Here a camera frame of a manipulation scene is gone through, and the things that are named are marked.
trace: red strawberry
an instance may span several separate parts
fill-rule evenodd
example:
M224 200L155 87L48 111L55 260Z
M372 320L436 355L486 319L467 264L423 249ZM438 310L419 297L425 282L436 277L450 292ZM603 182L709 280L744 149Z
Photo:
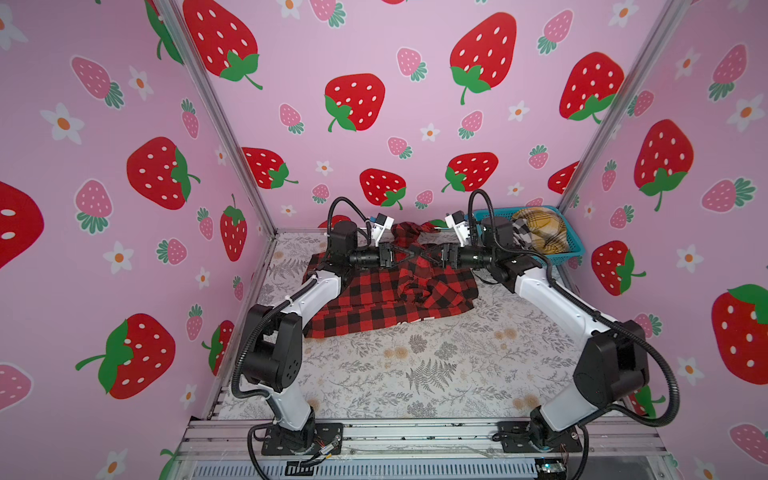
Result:
M379 77L370 73L336 77L326 85L326 111L333 124L345 130L368 130L379 116L384 102L384 84Z
M613 187L615 181L616 162L611 159L605 164L605 172L603 172L603 191L609 191L611 187Z
M424 190L420 194L416 195L416 202L414 205L416 205L416 208L419 210L424 210L432 202L434 197L435 195L431 190Z
M756 385L768 383L768 290L747 284L712 305L712 328L726 368Z
M245 222L243 211L236 208L235 196L232 195L232 205L224 209L219 221L221 240L224 242L224 250L231 261L237 262L245 248L245 239L248 237L248 225Z
M151 316L136 313L109 334L106 354L85 359L74 369L104 359L98 370L99 383L112 398L128 399L160 378L175 355L176 343L170 333Z
M538 54L549 55L558 47L558 43L565 40L571 31L571 23L574 21L573 10L563 10L544 26L544 36L538 39Z
M397 155L403 160L413 155L413 150L408 146L408 142L402 138L390 137L386 144L389 147L390 154Z
M659 196L654 209L661 208L661 196L680 185L694 164L694 147L672 121L655 123L643 140L634 165L634 184L649 197Z
M427 64L422 61L422 54L411 48L397 51L397 66L400 73L410 77L411 81L421 81L427 76Z
M108 107L120 110L125 102L117 82L110 82L107 71L93 60L75 55L71 60L72 71L78 76L85 90Z
M336 0L310 0L312 11L321 22L328 22L331 28L341 28L344 25L344 6Z
M643 90L639 95L635 95L627 108L627 115L630 117L640 117L654 103L654 94L648 90Z
M0 268L31 247L44 226L35 201L0 181Z
M384 170L369 168L360 174L360 187L366 199L379 207L400 206L400 200L406 195L406 181L396 174Z
M469 140L475 136L475 132L480 130L481 126L482 112L480 110L473 111L462 120L462 127L459 128L458 135L462 140Z
M718 101L725 98L733 89L733 83L741 78L746 70L746 45L736 45L720 61L712 73L710 85L710 100Z
M187 258L187 248L179 240L171 238L157 245L157 259L163 263L178 265Z
M768 432L763 433L751 423L742 423L733 427L729 433L730 439L742 452L768 465Z
M594 51L578 61L560 98L560 116L584 120L611 106L624 81L624 71L605 53Z
M314 200L316 204L324 204L330 195L331 193L328 190L328 186L325 184L319 184L312 189L312 200Z
M200 233L203 234L205 240L212 240L214 238L214 219L208 215L208 209L200 208L197 211L197 221L200 223Z
M156 137L128 157L128 181L138 193L168 210L178 210L192 192L187 159L174 142Z
M32 393L32 377L13 363L0 362L0 412Z
M216 328L214 336L210 339L210 346L203 341L203 348L209 349L208 353L208 366L210 371L214 375L218 375L221 361L224 359L224 353L227 351L227 347L230 344L230 338L232 338L232 331L235 325L229 320L224 320L221 325Z
M629 290L633 276L645 276L645 272L632 273L634 257L627 245L619 240L600 245L592 252L592 271L613 296Z
M190 342L195 341L200 331L203 329L203 308L196 303L190 309L187 319L187 338Z
M531 157L528 159L528 163L536 170L544 168L547 160L549 160L549 154L544 145L536 145L536 147L531 149L529 155L531 155Z
M331 219L331 228L334 228L338 222L349 222L350 218L346 215L334 215ZM320 225L317 226L317 228L326 228L328 227L328 220L324 220Z
M565 188L571 182L571 178L574 176L574 172L578 167L578 162L568 165L566 168L556 171L549 177L547 187L556 194L562 195L565 192Z
M235 276L232 280L232 288L235 289L235 298L242 302L245 286L243 286L243 281L239 276Z
M214 0L184 0L184 21L205 68L217 77L263 87L248 76L259 67L259 47L253 33Z
M269 190L282 187L285 182L298 184L298 181L288 180L288 165L273 151L264 148L243 147L245 159L248 161L250 172L256 179L256 185Z
M288 131L295 135L304 132L304 124L301 123L301 115L295 108L288 104L280 105L280 121L288 127Z
M445 179L449 182L441 192L449 186L457 192L477 190L488 181L498 166L498 157L491 152L463 154L453 157L445 170Z
M717 182L701 198L701 206L720 214L730 211L734 206L743 207L753 199L753 193L757 187L752 186L752 181L739 178L735 182L725 179Z
M453 81L478 94L491 90L509 73L518 25L515 17L499 12L486 18L464 35L451 51Z
M632 208L631 205L624 205L624 208L617 208L613 215L611 215L611 219L609 220L609 223L613 228L618 228L619 230L626 227L627 223L632 223L632 219L634 218L634 208Z
M200 130L200 122L197 121L197 117L195 116L196 111L189 98L185 98L181 102L181 110L181 121L187 128L190 137L197 138L197 132Z

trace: pink wall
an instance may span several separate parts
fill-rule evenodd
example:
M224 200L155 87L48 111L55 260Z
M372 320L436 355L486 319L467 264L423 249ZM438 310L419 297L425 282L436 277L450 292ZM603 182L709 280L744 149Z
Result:
M582 95L597 94L597 103L618 89L623 77L619 70L629 70L664 4L293 0L288 8L273 1L223 0L218 6L211 0L177 1L237 140L253 149L251 158L264 160L261 167L254 160L252 167L278 227L316 227L327 204L313 197L344 195L367 214L381 210L415 222L465 210L468 194L449 185L449 165L460 174L479 170L454 183L460 190L482 185L500 207L529 201L556 204L560 194L550 190L550 179L554 185L561 170L572 173L568 166L578 161L597 127L592 117L567 117L584 103ZM209 13L212 9L216 17ZM567 9L569 13L558 15ZM547 37L556 48L542 55L540 38L546 43ZM237 55L227 58L232 49ZM581 61L592 52L604 55ZM417 71L421 62L424 78L423 71ZM483 69L479 80L485 85L463 72L473 65ZM458 67L460 84L451 66ZM572 70L575 76L569 80ZM575 84L578 91L571 90ZM368 85L372 90L362 90ZM481 93L467 91L462 105L462 85ZM326 94L331 111L341 117L330 133L334 117L326 110ZM349 108L339 111L336 102ZM515 117L517 110L521 121ZM482 121L479 114L472 115L475 112L482 113ZM596 116L604 115L605 110ZM345 129L351 124L357 131ZM461 138L462 127L475 134ZM430 128L439 133L425 135ZM538 145L547 150L531 160L530 152ZM407 158L406 147L412 153ZM467 167L473 158L481 168ZM282 162L287 177L277 169ZM275 169L272 177L267 165ZM323 170L323 165L333 171ZM370 168L385 173L373 173L371 185L363 189L360 175ZM491 168L488 174L483 174L485 168ZM363 182L370 176L363 176ZM321 185L326 188L316 189ZM385 197L385 191L393 195ZM432 194L421 195L426 191ZM378 207L393 197L385 204L391 207ZM427 207L420 210L417 201Z
M266 236L233 166L217 161L220 140L186 68L165 47L157 58L144 2L13 2L0 5L0 19L0 477L158 478L170 459L161 451L204 414L214 375L201 342L237 320L233 279L247 293ZM78 59L73 70L76 56L101 67ZM105 100L111 82L119 109ZM156 137L168 140L139 150ZM201 180L188 201L174 145ZM75 199L83 186L85 204ZM231 194L247 225L237 261L220 235ZM176 251L159 261L163 239L180 241L186 256L172 241ZM190 341L196 304L202 322ZM193 402L182 401L187 388Z
M766 102L760 104L768 78L765 18L765 2L709 0L691 6L641 89L652 92L652 104L622 120L568 215L588 249L572 272L584 298L620 319L645 314L641 321L649 341L677 372L680 414L660 434L689 480L768 478L768 319L763 318L768 314L763 248L768 119L761 118ZM746 45L746 70L741 47L723 63L727 68L718 70L736 45ZM725 98L710 100L713 83L731 81L734 89ZM648 138L659 121L667 122ZM636 179L650 172L650 180L658 167L654 162L665 158L673 175L688 173L676 187L662 185L667 191L657 212L659 195L646 195L655 192L639 190ZM605 191L604 166L610 160L617 165L616 179ZM630 223L622 218L625 205L634 209ZM647 272L634 277L620 296L600 283L601 273L612 276L600 270L606 265L593 263L601 259L601 246L613 240L631 251L635 273ZM610 289L612 282L606 283ZM738 289L743 285L758 287ZM648 321L651 314L660 319L658 335ZM667 395L657 369L650 388L652 399ZM746 424L752 426L734 429Z

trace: checkered cloth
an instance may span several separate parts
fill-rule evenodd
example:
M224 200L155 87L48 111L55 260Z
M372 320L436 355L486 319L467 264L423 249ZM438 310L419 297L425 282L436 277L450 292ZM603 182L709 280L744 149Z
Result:
M421 232L429 231L434 229L427 224L399 223L392 227L392 243L418 253L433 245L416 242ZM322 258L323 253L312 255L304 281ZM349 288L312 318L304 334L321 339L458 315L474 308L472 301L477 297L478 287L470 269L443 269L416 257L390 269L360 270Z

